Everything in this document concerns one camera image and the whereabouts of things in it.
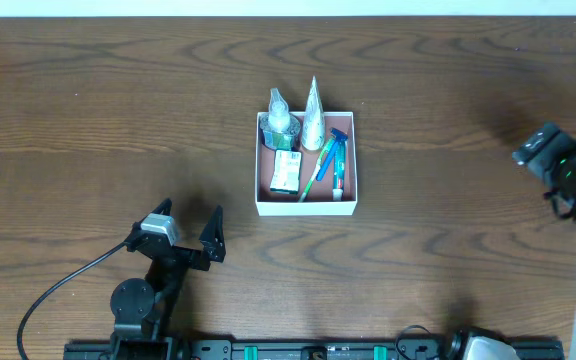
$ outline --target wood grain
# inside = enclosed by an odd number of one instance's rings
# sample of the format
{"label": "wood grain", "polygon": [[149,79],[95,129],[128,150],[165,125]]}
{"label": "wood grain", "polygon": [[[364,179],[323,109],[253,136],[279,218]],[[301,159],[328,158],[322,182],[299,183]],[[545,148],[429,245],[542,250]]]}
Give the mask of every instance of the wood grain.
{"label": "wood grain", "polygon": [[[352,217],[260,218],[255,114],[279,87],[354,111]],[[189,275],[175,330],[392,338],[476,324],[568,348],[576,228],[510,153],[576,132],[576,18],[0,19],[0,359],[50,285],[173,199],[186,244],[215,205],[228,256]],[[106,339],[114,255],[31,318],[32,359]]]}

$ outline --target white wall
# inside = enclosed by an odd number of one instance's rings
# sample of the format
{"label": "white wall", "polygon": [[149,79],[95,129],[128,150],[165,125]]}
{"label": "white wall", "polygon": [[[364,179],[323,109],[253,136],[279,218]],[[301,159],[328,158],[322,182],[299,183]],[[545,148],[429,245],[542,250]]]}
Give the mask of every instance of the white wall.
{"label": "white wall", "polygon": [[576,15],[576,0],[0,0],[0,16]]}

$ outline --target green connector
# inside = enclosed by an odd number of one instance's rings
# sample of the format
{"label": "green connector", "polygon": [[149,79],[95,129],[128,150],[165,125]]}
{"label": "green connector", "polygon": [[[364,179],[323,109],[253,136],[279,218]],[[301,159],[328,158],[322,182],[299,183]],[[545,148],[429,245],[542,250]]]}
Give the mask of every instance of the green connector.
{"label": "green connector", "polygon": [[385,346],[375,346],[375,360],[387,360],[388,348]]}
{"label": "green connector", "polygon": [[257,360],[256,346],[246,346],[244,348],[244,360]]}

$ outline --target white box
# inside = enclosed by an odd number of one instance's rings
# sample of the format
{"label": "white box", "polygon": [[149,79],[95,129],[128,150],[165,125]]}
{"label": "white box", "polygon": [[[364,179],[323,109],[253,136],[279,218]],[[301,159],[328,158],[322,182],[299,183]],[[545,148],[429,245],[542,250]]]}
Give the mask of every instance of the white box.
{"label": "white box", "polygon": [[[301,173],[299,175],[299,194],[286,195],[270,191],[270,179],[274,172],[274,150],[263,144],[263,136],[259,129],[259,120],[264,112],[257,113],[257,147],[255,161],[255,204],[259,216],[315,216],[315,215],[352,215],[359,201],[357,188],[357,158],[355,151],[355,122],[352,112],[325,112],[326,134],[330,136],[330,128],[334,127],[348,135],[346,143],[346,169],[344,176],[344,195],[342,201],[332,201],[332,176],[334,164],[326,171],[323,181],[313,182],[306,201],[297,200],[306,187],[319,152],[312,153],[301,145]],[[303,111],[293,111],[299,121],[303,121]]]}

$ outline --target toothbrush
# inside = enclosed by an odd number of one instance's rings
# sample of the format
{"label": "toothbrush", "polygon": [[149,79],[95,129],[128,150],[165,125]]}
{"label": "toothbrush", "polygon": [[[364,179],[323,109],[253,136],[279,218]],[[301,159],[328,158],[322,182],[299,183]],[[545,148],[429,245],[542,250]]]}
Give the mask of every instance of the toothbrush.
{"label": "toothbrush", "polygon": [[312,182],[315,181],[315,179],[317,178],[317,173],[319,173],[319,170],[321,169],[321,162],[322,162],[324,156],[330,151],[330,148],[332,147],[332,144],[334,142],[335,142],[334,138],[331,137],[330,139],[328,139],[328,141],[326,142],[326,145],[324,145],[324,148],[321,150],[321,153],[319,153],[319,158],[317,158],[317,163],[315,164],[315,170],[313,170],[312,176],[310,177],[310,181],[308,181],[308,185],[306,185],[304,192],[301,193],[301,197],[299,198],[298,202],[304,202],[304,200],[306,200],[306,196],[308,195],[308,192],[310,191],[310,187],[312,186]]}

